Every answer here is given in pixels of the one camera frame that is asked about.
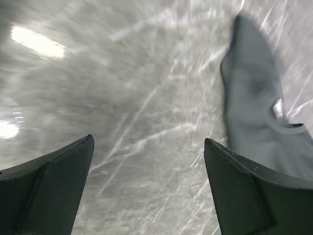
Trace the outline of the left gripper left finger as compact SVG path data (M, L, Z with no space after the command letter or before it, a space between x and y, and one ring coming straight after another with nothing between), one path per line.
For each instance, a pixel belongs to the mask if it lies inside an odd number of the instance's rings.
M94 152L87 135L0 172L2 235L69 235Z

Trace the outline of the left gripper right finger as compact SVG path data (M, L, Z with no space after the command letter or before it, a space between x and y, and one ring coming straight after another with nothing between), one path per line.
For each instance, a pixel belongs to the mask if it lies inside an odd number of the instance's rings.
M313 184L205 139L204 160L223 235L311 235Z

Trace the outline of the grey t-shirt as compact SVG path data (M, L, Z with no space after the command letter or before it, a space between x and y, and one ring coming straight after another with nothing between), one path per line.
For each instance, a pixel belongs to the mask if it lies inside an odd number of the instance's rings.
M269 45L243 14L234 20L221 74L229 148L280 173L312 180L313 139L304 124L288 121Z

